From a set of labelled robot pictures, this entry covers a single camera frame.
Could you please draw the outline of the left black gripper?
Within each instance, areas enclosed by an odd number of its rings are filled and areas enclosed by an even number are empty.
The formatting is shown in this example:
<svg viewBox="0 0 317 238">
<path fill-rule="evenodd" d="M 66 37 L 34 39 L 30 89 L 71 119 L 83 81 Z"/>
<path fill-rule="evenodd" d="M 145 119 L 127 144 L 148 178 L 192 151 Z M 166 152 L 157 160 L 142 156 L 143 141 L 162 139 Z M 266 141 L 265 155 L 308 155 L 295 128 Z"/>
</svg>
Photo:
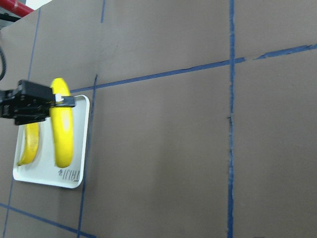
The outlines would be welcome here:
<svg viewBox="0 0 317 238">
<path fill-rule="evenodd" d="M 15 125 L 43 122 L 51 107 L 75 107 L 72 96 L 55 96 L 50 87 L 27 80 L 18 81 L 16 89 L 1 90 L 0 117 L 13 119 Z"/>
</svg>

